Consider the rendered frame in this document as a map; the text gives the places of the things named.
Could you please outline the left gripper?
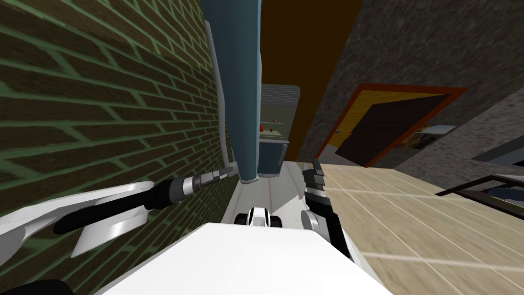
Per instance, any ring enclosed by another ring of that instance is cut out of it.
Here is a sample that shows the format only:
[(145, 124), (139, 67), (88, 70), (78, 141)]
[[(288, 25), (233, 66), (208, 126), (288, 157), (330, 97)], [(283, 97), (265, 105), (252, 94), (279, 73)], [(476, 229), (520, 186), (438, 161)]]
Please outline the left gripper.
[(228, 173), (232, 172), (233, 170), (234, 170), (233, 167), (225, 167), (225, 168), (221, 168), (221, 169), (219, 169), (217, 171), (200, 174), (200, 176), (199, 176), (199, 179), (200, 179), (199, 187), (200, 188), (204, 188), (205, 186), (208, 186), (210, 184), (218, 182), (221, 179), (227, 177)]

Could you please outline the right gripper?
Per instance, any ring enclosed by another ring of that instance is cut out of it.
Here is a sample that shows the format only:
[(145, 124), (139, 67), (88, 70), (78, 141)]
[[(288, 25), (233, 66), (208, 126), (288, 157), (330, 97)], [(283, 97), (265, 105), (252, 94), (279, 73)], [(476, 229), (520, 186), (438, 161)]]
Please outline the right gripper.
[(313, 168), (302, 171), (305, 182), (305, 191), (307, 193), (325, 197), (324, 191), (324, 173), (318, 158), (312, 160)]

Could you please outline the blue and grey fridge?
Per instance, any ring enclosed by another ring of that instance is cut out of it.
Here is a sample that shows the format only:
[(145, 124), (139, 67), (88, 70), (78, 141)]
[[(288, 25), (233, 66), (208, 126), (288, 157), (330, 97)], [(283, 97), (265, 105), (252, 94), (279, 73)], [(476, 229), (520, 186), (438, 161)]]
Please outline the blue and grey fridge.
[(299, 98), (299, 86), (261, 85), (259, 177), (279, 176)]

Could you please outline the dark brown room door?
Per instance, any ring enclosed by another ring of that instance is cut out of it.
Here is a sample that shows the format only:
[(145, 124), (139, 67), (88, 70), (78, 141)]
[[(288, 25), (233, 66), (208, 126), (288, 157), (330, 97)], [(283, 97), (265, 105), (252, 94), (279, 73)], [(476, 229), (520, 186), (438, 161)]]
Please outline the dark brown room door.
[(447, 97), (442, 94), (372, 105), (335, 154), (366, 166)]

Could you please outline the blue fridge door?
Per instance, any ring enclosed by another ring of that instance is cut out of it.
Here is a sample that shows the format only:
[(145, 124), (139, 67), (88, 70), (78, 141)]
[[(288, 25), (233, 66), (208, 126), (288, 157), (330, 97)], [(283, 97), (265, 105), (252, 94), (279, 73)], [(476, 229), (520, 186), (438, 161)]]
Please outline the blue fridge door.
[(200, 0), (210, 24), (225, 122), (241, 183), (258, 180), (261, 0)]

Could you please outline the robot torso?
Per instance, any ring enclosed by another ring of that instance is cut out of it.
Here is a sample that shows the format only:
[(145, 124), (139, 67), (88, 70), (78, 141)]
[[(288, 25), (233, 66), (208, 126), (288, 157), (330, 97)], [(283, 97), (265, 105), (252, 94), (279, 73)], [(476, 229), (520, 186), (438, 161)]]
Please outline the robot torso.
[(191, 295), (392, 295), (307, 229), (206, 223), (153, 256)]

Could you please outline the black framed table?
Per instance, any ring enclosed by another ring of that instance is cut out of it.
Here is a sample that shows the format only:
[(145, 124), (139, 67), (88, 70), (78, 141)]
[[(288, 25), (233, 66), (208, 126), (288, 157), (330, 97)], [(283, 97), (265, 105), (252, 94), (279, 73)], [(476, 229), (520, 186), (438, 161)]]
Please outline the black framed table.
[[(470, 188), (489, 181), (501, 182), (502, 185), (485, 189), (483, 191), (475, 191)], [(524, 176), (516, 175), (487, 175), (477, 180), (460, 184), (453, 188), (436, 193), (437, 196), (444, 196), (448, 194), (457, 194), (467, 199), (479, 202), (488, 207), (494, 208), (511, 216), (518, 217), (524, 220), (524, 199), (516, 200), (515, 198), (498, 198), (489, 194), (490, 190), (499, 188), (513, 188), (521, 187), (521, 193), (524, 193)]]

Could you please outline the picture on wall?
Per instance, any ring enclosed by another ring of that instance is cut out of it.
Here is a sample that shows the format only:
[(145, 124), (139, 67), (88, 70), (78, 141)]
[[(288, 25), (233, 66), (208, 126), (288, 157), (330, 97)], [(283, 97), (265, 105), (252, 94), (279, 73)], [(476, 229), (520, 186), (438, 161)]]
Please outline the picture on wall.
[(455, 128), (454, 125), (424, 124), (400, 142), (397, 148), (422, 150)]

